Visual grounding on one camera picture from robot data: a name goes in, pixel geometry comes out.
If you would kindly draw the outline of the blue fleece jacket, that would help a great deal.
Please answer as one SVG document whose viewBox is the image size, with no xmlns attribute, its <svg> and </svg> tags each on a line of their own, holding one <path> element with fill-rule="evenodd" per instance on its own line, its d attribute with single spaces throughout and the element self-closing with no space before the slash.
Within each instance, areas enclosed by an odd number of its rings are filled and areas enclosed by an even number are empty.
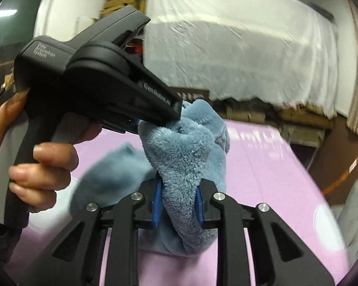
<svg viewBox="0 0 358 286">
<path fill-rule="evenodd" d="M 125 143 L 93 164 L 79 180 L 70 201 L 77 215 L 89 203 L 107 207 L 139 189 L 142 181 L 162 177 L 163 211 L 158 228 L 142 230 L 140 248 L 192 257 L 216 240 L 203 230 L 195 213 L 196 188 L 202 179 L 226 191 L 226 155 L 230 138 L 224 120 L 202 99 L 184 102 L 179 121 L 157 127 L 140 122 L 142 149 Z"/>
</svg>

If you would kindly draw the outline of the yellow cardboard boxes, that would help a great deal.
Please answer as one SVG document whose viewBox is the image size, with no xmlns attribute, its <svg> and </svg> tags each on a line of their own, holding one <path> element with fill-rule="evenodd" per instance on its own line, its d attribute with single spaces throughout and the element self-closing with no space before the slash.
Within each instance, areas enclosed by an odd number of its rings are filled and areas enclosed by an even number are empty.
<svg viewBox="0 0 358 286">
<path fill-rule="evenodd" d="M 107 17 L 115 11 L 124 8 L 126 6 L 132 6 L 133 8 L 145 12 L 145 2 L 146 0 L 110 0 L 103 5 L 103 8 L 100 11 L 100 18 Z"/>
</svg>

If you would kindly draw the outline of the pink smile bed sheet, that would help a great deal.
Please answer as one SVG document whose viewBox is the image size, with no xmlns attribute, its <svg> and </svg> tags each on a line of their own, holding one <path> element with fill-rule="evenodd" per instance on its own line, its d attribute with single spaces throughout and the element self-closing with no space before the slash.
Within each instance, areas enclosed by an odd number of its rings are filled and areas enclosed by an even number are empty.
<svg viewBox="0 0 358 286">
<path fill-rule="evenodd" d="M 227 193 L 237 202 L 254 207 L 266 203 L 304 241 L 329 270 L 335 282 L 349 271 L 341 232 L 326 200 L 289 144 L 272 127 L 228 121 Z M 141 147 L 135 134 L 104 130 L 92 141 L 77 145 L 79 166 L 70 186 L 57 194 L 54 208 L 32 214 L 23 231 L 7 274 L 19 281 L 30 263 L 69 222 L 72 192 L 84 172 L 109 151 L 130 143 Z M 197 259 L 150 252 L 139 256 L 141 285 L 214 285 L 216 245 Z"/>
</svg>

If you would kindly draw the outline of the grey tufted cushion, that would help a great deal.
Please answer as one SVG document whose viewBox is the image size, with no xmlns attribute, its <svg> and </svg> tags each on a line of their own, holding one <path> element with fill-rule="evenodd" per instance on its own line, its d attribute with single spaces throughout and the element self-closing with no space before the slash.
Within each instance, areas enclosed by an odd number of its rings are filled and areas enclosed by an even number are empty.
<svg viewBox="0 0 358 286">
<path fill-rule="evenodd" d="M 352 267 L 358 259 L 358 179 L 346 202 L 331 206 L 331 210 L 342 233 L 349 265 Z"/>
</svg>

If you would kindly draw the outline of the sliding glass window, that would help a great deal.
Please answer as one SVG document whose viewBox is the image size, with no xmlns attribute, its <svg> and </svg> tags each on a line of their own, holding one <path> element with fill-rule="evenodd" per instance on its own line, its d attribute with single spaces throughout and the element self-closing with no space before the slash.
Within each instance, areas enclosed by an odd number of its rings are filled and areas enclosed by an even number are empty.
<svg viewBox="0 0 358 286">
<path fill-rule="evenodd" d="M 46 33 L 52 0 L 0 2 L 0 86 L 13 68 L 18 51 L 34 37 Z"/>
</svg>

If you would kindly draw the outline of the white lace cover cloth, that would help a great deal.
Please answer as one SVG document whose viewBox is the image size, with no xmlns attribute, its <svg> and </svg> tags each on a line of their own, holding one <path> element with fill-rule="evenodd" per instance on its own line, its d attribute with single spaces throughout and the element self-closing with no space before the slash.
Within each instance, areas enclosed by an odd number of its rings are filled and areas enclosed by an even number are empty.
<svg viewBox="0 0 358 286">
<path fill-rule="evenodd" d="M 298 0 L 146 0 L 144 63 L 212 99 L 259 98 L 335 114 L 337 32 Z"/>
</svg>

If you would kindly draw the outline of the wooden low shelf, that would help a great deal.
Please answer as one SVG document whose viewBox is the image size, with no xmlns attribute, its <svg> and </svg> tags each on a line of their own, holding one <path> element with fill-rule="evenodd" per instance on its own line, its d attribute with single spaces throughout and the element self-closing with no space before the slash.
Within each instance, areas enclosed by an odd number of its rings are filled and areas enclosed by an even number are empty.
<svg viewBox="0 0 358 286">
<path fill-rule="evenodd" d="M 277 107 L 258 98 L 237 101 L 229 98 L 213 103 L 222 118 L 276 127 L 281 136 L 295 145 L 319 148 L 334 126 L 323 111 L 312 105 Z"/>
</svg>

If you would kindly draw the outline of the dark wooden chair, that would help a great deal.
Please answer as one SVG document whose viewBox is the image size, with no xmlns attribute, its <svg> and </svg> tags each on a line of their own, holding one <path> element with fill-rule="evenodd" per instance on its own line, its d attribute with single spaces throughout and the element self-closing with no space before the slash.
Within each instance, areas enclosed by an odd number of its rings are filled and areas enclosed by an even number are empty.
<svg viewBox="0 0 358 286">
<path fill-rule="evenodd" d="M 209 99 L 209 90 L 186 87 L 171 87 L 171 90 L 176 92 L 182 100 L 190 103 L 193 103 L 197 99 L 203 99 L 204 101 L 211 103 L 211 100 Z"/>
</svg>

